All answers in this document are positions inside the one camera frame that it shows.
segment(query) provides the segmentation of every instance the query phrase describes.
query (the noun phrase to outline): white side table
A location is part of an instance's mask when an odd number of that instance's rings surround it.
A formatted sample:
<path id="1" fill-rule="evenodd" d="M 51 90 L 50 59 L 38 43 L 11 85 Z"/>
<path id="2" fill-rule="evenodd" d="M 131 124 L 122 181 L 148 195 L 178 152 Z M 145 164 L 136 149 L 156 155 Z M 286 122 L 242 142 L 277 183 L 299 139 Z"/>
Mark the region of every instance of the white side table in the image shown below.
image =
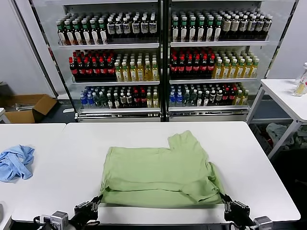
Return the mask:
<path id="1" fill-rule="evenodd" d="M 0 123 L 3 121 L 4 123 L 10 123 L 6 115 L 4 114 L 5 110 L 3 108 L 0 108 Z"/>
<path id="2" fill-rule="evenodd" d="M 307 94 L 301 97 L 293 96 L 296 89 L 294 79 L 262 79 L 261 84 L 246 122 L 250 124 L 265 92 L 293 119 L 269 153 L 268 158 L 271 159 L 289 136 L 293 135 L 301 125 L 307 124 Z"/>

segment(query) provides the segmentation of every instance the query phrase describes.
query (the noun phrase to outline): shelf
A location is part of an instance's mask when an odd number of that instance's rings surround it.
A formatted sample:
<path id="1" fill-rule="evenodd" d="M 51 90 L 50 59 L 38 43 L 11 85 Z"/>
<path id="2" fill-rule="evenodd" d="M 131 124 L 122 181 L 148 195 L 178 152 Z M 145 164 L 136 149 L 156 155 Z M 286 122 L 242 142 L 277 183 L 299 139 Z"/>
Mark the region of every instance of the shelf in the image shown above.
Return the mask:
<path id="1" fill-rule="evenodd" d="M 191 107 L 169 107 L 170 113 L 178 112 L 214 112 L 214 111 L 234 111 L 234 110 L 248 110 L 248 105 L 223 105 L 223 106 L 191 106 Z"/>
<path id="2" fill-rule="evenodd" d="M 109 3 L 145 3 L 158 0 L 45 0 L 47 5 L 81 5 L 81 4 L 109 4 Z"/>
<path id="3" fill-rule="evenodd" d="M 220 41 L 220 42 L 171 42 L 171 47 L 202 47 L 202 46 L 267 46 L 278 45 L 271 41 Z"/>
<path id="4" fill-rule="evenodd" d="M 126 81 L 126 82 L 73 82 L 71 86 L 118 86 L 118 85 L 158 85 L 160 81 Z"/>
<path id="5" fill-rule="evenodd" d="M 107 45 L 78 45 L 78 46 L 59 46 L 63 50 L 76 49 L 149 49 L 158 48 L 159 43 L 131 43 L 131 44 L 107 44 Z"/>
<path id="6" fill-rule="evenodd" d="M 257 78 L 228 78 L 228 79 L 200 79 L 200 80 L 170 80 L 170 84 L 202 84 L 222 82 L 248 82 L 257 81 Z"/>

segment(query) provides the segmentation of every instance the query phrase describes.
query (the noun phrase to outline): floor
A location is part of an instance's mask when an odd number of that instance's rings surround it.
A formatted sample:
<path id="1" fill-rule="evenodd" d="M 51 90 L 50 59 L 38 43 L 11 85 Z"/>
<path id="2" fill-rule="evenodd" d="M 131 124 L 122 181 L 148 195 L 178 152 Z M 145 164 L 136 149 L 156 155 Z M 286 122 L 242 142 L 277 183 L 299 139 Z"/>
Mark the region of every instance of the floor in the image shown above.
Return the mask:
<path id="1" fill-rule="evenodd" d="M 42 123 L 71 123 L 75 122 L 75 114 L 63 113 L 64 109 L 72 108 L 69 101 L 60 101 L 49 114 L 42 120 Z M 267 118 L 288 118 L 288 115 L 274 102 L 265 101 L 260 104 L 255 115 L 256 119 Z M 281 152 L 278 158 L 272 163 L 281 181 L 295 202 L 301 213 L 301 220 L 297 222 L 276 222 L 274 230 L 306 230 L 307 229 L 307 162 L 306 153 L 301 151 Z M 95 229 L 110 230 L 115 226 L 99 226 Z M 186 225 L 186 226 L 116 226 L 117 229 L 142 229 L 142 230 L 227 230 L 225 225 Z M 36 230 L 34 224 L 14 223 L 12 230 Z"/>

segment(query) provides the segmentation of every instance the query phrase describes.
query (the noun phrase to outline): white wall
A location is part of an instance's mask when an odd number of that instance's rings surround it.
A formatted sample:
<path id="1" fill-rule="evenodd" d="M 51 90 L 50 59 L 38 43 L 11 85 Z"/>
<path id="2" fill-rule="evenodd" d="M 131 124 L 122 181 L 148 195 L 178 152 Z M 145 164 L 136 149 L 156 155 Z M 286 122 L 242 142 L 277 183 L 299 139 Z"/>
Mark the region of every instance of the white wall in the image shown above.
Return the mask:
<path id="1" fill-rule="evenodd" d="M 307 0 L 300 0 L 268 78 L 295 79 L 307 62 Z"/>

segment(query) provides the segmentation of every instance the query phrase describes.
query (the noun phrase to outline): cloth on floor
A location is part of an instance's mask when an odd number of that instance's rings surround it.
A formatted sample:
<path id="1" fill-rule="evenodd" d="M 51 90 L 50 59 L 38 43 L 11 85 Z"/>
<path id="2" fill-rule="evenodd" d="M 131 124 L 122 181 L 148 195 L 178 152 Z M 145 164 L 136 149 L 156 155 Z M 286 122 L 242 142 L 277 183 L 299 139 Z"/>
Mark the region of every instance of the cloth on floor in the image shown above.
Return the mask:
<path id="1" fill-rule="evenodd" d="M 164 208 L 222 203 L 216 167 L 191 132 L 175 134 L 168 143 L 169 149 L 111 147 L 102 202 Z"/>
<path id="2" fill-rule="evenodd" d="M 0 181 L 7 182 L 15 176 L 26 180 L 33 174 L 25 165 L 33 162 L 34 148 L 22 145 L 11 147 L 0 154 Z"/>
<path id="3" fill-rule="evenodd" d="M 266 131 L 269 134 L 270 138 L 272 139 L 274 146 L 277 144 L 277 142 L 279 141 L 279 139 L 282 137 L 282 135 L 285 133 L 286 130 L 287 126 L 282 126 L 275 123 L 270 123 L 266 127 Z M 282 146 L 293 145 L 293 144 L 294 144 L 294 139 L 293 136 L 291 136 L 288 139 L 286 139 L 286 141 L 282 144 Z"/>

